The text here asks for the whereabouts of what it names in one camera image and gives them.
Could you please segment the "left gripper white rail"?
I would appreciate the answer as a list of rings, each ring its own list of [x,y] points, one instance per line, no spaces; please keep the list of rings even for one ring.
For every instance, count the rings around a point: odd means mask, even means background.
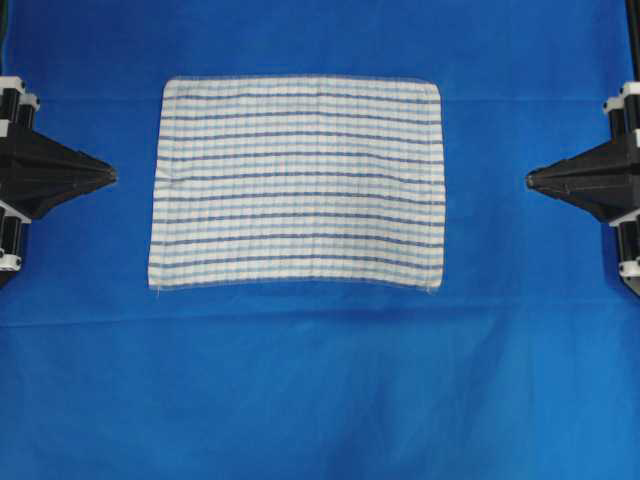
[[[1,77],[1,287],[23,266],[32,220],[117,180],[109,164],[30,129],[38,110],[20,77]],[[18,169],[54,172],[10,176]]]

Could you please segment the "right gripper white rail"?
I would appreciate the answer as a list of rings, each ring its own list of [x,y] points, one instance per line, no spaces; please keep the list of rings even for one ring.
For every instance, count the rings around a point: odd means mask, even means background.
[[[604,112],[612,140],[529,172],[526,184],[609,224],[617,238],[618,274],[639,296],[639,83],[625,83],[618,96],[606,101]],[[628,184],[556,180],[611,174],[622,174]]]

